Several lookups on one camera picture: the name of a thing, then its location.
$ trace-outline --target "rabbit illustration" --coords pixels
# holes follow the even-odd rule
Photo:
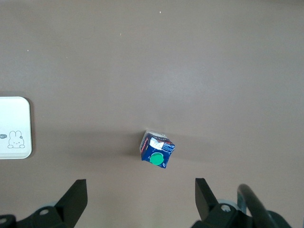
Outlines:
[[[9,145],[8,148],[24,148],[24,140],[22,138],[21,131],[9,133]]]

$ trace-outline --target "blue carton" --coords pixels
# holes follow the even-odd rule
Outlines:
[[[174,149],[175,145],[164,134],[146,131],[140,146],[142,161],[165,169]]]

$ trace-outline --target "green circle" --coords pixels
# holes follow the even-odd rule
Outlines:
[[[153,165],[160,165],[163,162],[163,154],[162,153],[153,153],[150,157],[150,162]]]

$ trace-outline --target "black cable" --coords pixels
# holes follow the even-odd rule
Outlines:
[[[254,192],[245,184],[237,190],[237,205],[246,214],[248,207],[257,228],[279,228]]]

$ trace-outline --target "metal bolt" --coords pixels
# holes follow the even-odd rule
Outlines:
[[[0,219],[0,224],[4,224],[4,223],[6,223],[8,220],[6,219],[6,218],[1,218]]]
[[[39,215],[46,215],[46,214],[48,214],[48,209],[44,209],[39,213]]]
[[[226,205],[226,204],[222,205],[220,208],[221,208],[224,212],[230,212],[230,211],[231,211],[231,208],[230,208],[228,205]]]

